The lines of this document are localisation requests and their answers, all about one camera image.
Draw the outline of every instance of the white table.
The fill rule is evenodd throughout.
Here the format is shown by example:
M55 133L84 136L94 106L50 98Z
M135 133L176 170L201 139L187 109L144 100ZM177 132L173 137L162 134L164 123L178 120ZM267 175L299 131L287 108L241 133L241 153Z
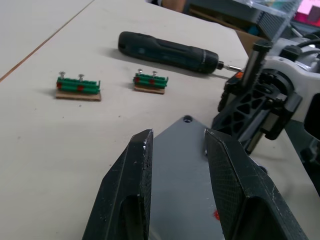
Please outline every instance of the white table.
M0 80L91 1L1 1Z
M122 31L208 49L239 67L247 60L229 28L139 0L95 0L1 82L1 239L81 239L101 180L132 135L156 136L186 114L210 126L218 113L225 79L123 56ZM165 95L132 91L138 68L168 76ZM102 102L54 99L59 71L101 80ZM320 200L286 133L262 139L252 156L316 239Z

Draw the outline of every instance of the green plastic block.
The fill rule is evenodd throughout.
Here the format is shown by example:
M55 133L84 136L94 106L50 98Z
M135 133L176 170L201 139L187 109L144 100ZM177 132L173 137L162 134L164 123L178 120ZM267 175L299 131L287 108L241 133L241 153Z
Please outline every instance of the green plastic block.
M58 77L56 87L65 92L83 93L83 94L98 94L100 92L100 82L71 78Z
M152 87L156 89L164 89L167 86L168 80L168 77L166 78L139 73L136 73L133 78L134 85Z

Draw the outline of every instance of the black cable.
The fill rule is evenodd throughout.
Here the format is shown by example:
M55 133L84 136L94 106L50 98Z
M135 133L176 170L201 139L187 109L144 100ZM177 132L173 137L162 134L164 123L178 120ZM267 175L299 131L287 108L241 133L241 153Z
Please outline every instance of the black cable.
M320 49L315 48L314 50L304 51L299 55L299 57L305 58L306 56L309 56L312 54L320 54Z
M309 46L311 44L320 44L320 39L313 39L313 40L309 40L309 41L305 41L305 42L299 43L297 45L297 47L303 48L303 47Z

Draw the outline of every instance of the red dot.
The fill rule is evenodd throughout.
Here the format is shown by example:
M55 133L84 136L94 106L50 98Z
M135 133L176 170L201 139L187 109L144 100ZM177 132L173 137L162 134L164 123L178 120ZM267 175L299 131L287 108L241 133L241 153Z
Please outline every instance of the red dot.
M220 217L219 217L219 213L218 213L217 209L214 210L213 216L215 217L215 219L217 219L218 221L220 221Z
M235 77L236 77L237 79L241 79L243 75L244 75L244 72L243 72L243 71L240 71L240 72L238 72L238 73L235 75Z
M79 92L81 92L84 88L85 88L84 86L79 85L79 86L76 88L76 90L79 91Z

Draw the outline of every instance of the electric screwdriver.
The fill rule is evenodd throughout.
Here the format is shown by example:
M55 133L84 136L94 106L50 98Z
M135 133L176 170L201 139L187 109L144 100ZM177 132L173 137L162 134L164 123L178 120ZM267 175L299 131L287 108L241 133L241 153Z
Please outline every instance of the electric screwdriver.
M211 74L216 69L238 72L239 67L225 65L215 52L194 46L157 39L150 35L123 31L118 49L125 55L146 61L161 63L193 72Z

